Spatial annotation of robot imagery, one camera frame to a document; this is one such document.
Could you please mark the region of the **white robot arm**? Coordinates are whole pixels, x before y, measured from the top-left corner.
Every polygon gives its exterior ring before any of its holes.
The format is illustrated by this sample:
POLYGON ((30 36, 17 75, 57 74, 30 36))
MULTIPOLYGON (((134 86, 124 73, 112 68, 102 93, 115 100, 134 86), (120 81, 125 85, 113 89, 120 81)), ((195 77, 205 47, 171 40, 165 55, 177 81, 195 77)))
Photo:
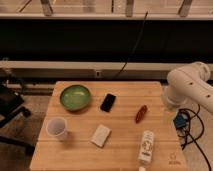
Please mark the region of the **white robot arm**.
POLYGON ((171 70, 162 99, 167 108, 179 108, 191 99, 213 114, 213 86, 207 81, 210 68, 203 62, 193 62, 171 70))

